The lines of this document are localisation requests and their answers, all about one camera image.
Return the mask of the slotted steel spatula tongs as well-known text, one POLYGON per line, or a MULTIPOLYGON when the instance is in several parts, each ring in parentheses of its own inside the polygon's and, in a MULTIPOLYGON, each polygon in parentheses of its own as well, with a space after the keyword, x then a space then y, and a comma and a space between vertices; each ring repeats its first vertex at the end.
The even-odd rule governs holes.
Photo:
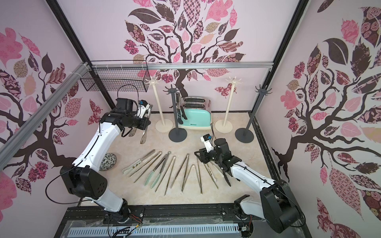
POLYGON ((145 113, 144 117, 143 118, 138 117, 139 119, 143 119, 141 125, 138 126, 138 129, 143 131, 143 136, 140 140, 140 144, 145 144, 145 142, 146 142, 146 137, 147 137, 146 133, 148 130, 147 128, 150 125, 149 119, 150 119, 151 111, 153 108, 153 105, 152 104, 150 104, 150 105, 151 105, 151 109, 145 113))

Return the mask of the grey utensil rack stand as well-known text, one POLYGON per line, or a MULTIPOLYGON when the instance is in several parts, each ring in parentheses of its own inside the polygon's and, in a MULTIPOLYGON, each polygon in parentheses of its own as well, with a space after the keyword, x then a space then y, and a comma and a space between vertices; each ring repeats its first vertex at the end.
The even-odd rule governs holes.
POLYGON ((172 98, 172 107, 173 114, 175 119, 175 127, 169 131, 169 139, 172 142, 182 142, 187 138, 187 131, 185 129, 179 128, 178 124, 178 114, 177 114, 177 106, 176 106, 176 93, 179 91, 177 87, 171 85, 171 87, 165 86, 165 90, 163 90, 167 95, 171 95, 172 98))

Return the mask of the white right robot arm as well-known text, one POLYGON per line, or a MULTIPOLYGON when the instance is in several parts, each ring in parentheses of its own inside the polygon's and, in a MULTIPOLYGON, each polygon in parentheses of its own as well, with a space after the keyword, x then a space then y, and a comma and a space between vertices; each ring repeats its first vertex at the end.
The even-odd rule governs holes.
POLYGON ((298 220, 302 222, 301 226, 305 225, 305 215, 286 181, 267 178, 251 169, 240 158, 232 155, 224 138, 212 140, 212 136, 206 134, 200 140, 204 148, 194 153, 199 161, 218 165, 228 185, 231 184, 228 176, 231 176, 260 196, 260 202, 252 200, 249 196, 238 199, 239 208, 245 215, 264 219, 279 234, 292 227, 298 220))

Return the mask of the black silicone tip tongs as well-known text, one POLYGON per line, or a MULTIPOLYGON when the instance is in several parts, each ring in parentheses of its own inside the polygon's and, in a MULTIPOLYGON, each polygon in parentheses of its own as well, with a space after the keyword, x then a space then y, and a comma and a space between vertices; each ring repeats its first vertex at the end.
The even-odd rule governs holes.
POLYGON ((177 108, 177 120, 178 120, 178 124, 181 124, 183 125, 184 122, 188 119, 186 114, 185 114, 185 110, 184 110, 184 107, 183 107, 183 101, 182 101, 182 97, 180 95, 179 92, 176 92, 175 94, 175 99, 176 99, 176 108, 177 108))

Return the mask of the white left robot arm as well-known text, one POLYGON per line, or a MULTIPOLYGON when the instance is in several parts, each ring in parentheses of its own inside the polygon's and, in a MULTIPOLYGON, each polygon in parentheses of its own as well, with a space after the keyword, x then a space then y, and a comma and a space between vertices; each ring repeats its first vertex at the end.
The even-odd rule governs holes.
POLYGON ((150 114, 152 105, 145 100, 138 102, 118 98, 116 107, 104 114, 98 130, 81 155, 70 167, 62 167, 60 174, 70 194, 81 198, 90 198, 93 202, 110 212, 118 223, 130 218, 130 209, 125 199, 114 194, 105 177, 99 174, 101 162, 114 139, 127 136, 125 129, 145 130, 150 125, 146 114, 150 114))

